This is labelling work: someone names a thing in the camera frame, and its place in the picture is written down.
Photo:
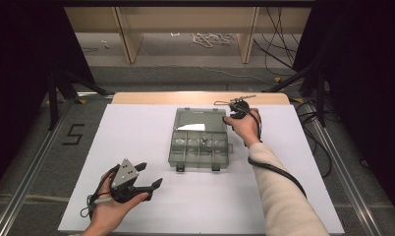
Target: forearm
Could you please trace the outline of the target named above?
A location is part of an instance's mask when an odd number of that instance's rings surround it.
[[[250,147],[251,159],[285,171],[281,161],[264,144]],[[323,223],[301,190],[289,179],[270,170],[254,167],[265,215],[267,235],[328,235]]]

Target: person's right hand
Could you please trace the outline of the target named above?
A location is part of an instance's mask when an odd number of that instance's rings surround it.
[[[258,122],[261,122],[258,109],[252,108],[251,113],[258,119]],[[228,116],[224,118],[224,121],[233,127],[235,133],[244,140],[248,148],[254,143],[260,143],[257,136],[258,127],[251,115],[247,114],[243,119],[234,119]]]

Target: metal frame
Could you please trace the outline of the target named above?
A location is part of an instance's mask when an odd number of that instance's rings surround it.
[[[26,175],[21,181],[13,197],[10,199],[10,202],[2,212],[0,216],[0,235],[7,235],[9,230],[11,229],[21,207],[23,206],[26,195],[29,192],[29,189],[31,188],[36,176],[38,175],[38,172],[40,171],[44,160],[50,152],[57,137],[57,134],[60,131],[61,125],[73,103],[74,100],[72,99],[68,99],[64,102],[56,125],[53,129],[47,132],[47,135],[44,138],[40,149],[38,150],[26,172]]]
[[[315,110],[310,106],[307,106],[307,111],[314,112]],[[357,188],[357,185],[355,184],[347,167],[345,166],[344,161],[339,155],[336,146],[333,144],[326,128],[322,127],[320,122],[317,120],[314,120],[313,124],[317,134],[319,135],[320,141],[326,147],[332,158],[339,180],[341,181],[341,184],[344,187],[355,212],[357,213],[358,219],[360,220],[364,231],[367,235],[382,235],[371,210],[367,206],[367,203],[360,193],[360,190]]]

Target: person's left hand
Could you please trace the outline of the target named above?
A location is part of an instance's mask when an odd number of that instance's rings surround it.
[[[110,198],[109,184],[111,182],[112,174],[106,178],[101,189],[99,190],[99,198]],[[141,193],[136,195],[131,200],[124,204],[117,203],[111,200],[106,203],[97,204],[94,207],[93,215],[90,220],[89,227],[82,235],[106,235],[118,227],[125,215],[143,200],[146,199],[148,193]]]

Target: clear box lid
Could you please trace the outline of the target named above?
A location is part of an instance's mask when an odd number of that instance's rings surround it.
[[[226,132],[223,109],[178,108],[173,130]]]

